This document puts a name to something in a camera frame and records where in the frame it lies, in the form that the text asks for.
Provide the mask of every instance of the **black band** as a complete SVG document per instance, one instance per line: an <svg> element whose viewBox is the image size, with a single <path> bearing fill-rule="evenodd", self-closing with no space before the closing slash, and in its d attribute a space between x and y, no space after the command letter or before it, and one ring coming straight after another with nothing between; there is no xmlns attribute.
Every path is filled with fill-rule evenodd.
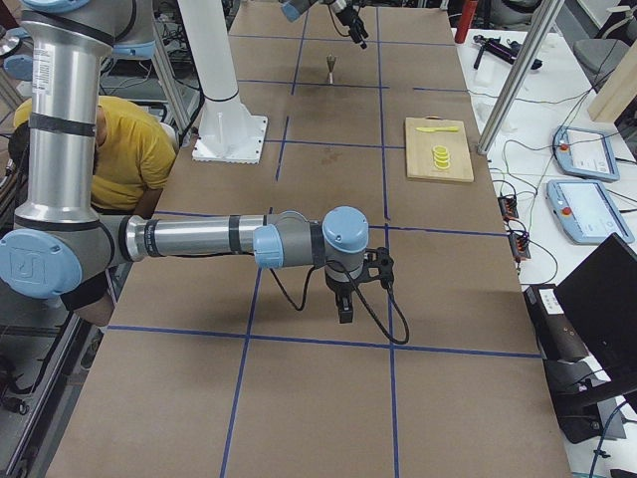
<svg viewBox="0 0 637 478"><path fill-rule="evenodd" d="M128 20L128 25L124 27L124 29L115 37L115 41L118 42L122 40L126 35L130 33L132 27L134 27L135 22L137 21L137 0L132 0L131 11L130 11L130 19Z"/></svg>
<svg viewBox="0 0 637 478"><path fill-rule="evenodd" d="M114 43L114 37L97 28L89 27L82 23L70 20L68 18L59 17L57 15L51 15L49 13L35 12L33 10L25 10L22 12L22 22L38 22L51 25L52 27L58 27L62 30L69 30L71 32L86 35L99 42L106 43L112 47Z"/></svg>
<svg viewBox="0 0 637 478"><path fill-rule="evenodd" d="M310 223L310 240L312 241L312 260L315 267L325 265L325 241L319 222Z"/></svg>
<svg viewBox="0 0 637 478"><path fill-rule="evenodd" d="M157 243L155 242L155 229L159 219L151 219L146 222L146 226L143 228L143 245L146 247L146 252L150 257L163 257L157 249Z"/></svg>
<svg viewBox="0 0 637 478"><path fill-rule="evenodd" d="M13 219L15 224L29 229L35 229L37 231L54 231L54 232L76 232L76 231L90 231L91 229L97 229L100 227L99 221L91 222L49 222L49 221L34 221L33 219L25 219L24 217L15 216Z"/></svg>
<svg viewBox="0 0 637 478"><path fill-rule="evenodd" d="M48 117L38 113L29 116L29 127L48 132L63 132L76 136L94 137L96 126L89 122L71 121L70 119Z"/></svg>
<svg viewBox="0 0 637 478"><path fill-rule="evenodd" d="M126 229L128 227L128 220L132 216L123 216L119 223L119 229L117 230L117 242L119 243L119 254L126 261L132 262L132 257L128 254L128 246L126 245Z"/></svg>
<svg viewBox="0 0 637 478"><path fill-rule="evenodd" d="M107 267L109 267L110 263L112 262L112 258L115 257L115 241L112 240L112 236L110 235L110 231L108 230L108 228L102 223L100 223L100 229L102 229L102 231L106 235L106 239L108 239L108 244L110 245L110 257L108 258L107 265Z"/></svg>
<svg viewBox="0 0 637 478"><path fill-rule="evenodd" d="M237 90L237 93L235 93L232 97L226 98L224 100L215 100L214 98L206 97L205 95L204 97L206 98L206 100L210 100L211 102L225 103L225 102L229 102L230 100L234 100L235 98L237 98L238 95L239 95L239 90Z"/></svg>
<svg viewBox="0 0 637 478"><path fill-rule="evenodd" d="M230 250L235 253L242 253L241 238L239 237L239 219L241 216L230 216L228 218L228 243Z"/></svg>

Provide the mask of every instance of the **wooden cutting board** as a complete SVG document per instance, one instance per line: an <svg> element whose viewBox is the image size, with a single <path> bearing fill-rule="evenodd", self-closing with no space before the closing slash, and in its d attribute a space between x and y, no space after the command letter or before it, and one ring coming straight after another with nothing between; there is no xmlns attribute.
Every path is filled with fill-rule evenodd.
<svg viewBox="0 0 637 478"><path fill-rule="evenodd" d="M416 127L457 126L457 132L421 132ZM474 170L467 146L465 125L450 119L405 119L407 145L407 177L433 181L473 182ZM439 169L434 164L433 147L442 145L449 149L450 166Z"/></svg>

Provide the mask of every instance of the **red cylinder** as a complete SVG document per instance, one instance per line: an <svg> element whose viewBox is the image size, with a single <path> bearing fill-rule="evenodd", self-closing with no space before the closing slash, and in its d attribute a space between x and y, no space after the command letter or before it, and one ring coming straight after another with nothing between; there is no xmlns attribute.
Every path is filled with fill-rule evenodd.
<svg viewBox="0 0 637 478"><path fill-rule="evenodd" d="M478 8L478 0L465 0L465 5L462 7L462 16L460 17L460 22L456 30L456 43L465 43L467 32L471 28L471 23L474 21L476 8Z"/></svg>

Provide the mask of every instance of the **brown table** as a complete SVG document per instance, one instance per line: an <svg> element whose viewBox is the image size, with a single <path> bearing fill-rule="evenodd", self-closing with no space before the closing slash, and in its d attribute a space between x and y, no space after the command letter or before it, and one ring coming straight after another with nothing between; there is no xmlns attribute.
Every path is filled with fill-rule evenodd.
<svg viewBox="0 0 637 478"><path fill-rule="evenodd" d="M396 261L409 345L358 302L340 325L322 273L299 314L252 258L145 260L48 476L570 475L485 158L471 184L406 179L405 117L463 120L478 141L446 15L362 15L365 51L324 7L291 25L277 4L243 3L231 45L243 102L270 118L263 158L182 150L159 215L358 207ZM294 297L305 272L280 274ZM380 289L363 292L386 317Z"/></svg>

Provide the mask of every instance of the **tablet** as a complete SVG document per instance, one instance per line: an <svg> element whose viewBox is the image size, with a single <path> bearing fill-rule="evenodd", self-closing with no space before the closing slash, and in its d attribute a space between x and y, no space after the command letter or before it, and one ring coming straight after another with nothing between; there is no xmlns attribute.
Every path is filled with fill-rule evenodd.
<svg viewBox="0 0 637 478"><path fill-rule="evenodd" d="M602 132L562 126L553 138L553 152L566 174L602 181L619 179L613 148Z"/></svg>
<svg viewBox="0 0 637 478"><path fill-rule="evenodd" d="M546 197L564 232L576 244L601 244L613 232L628 243L635 240L601 181L552 180L546 184Z"/></svg>

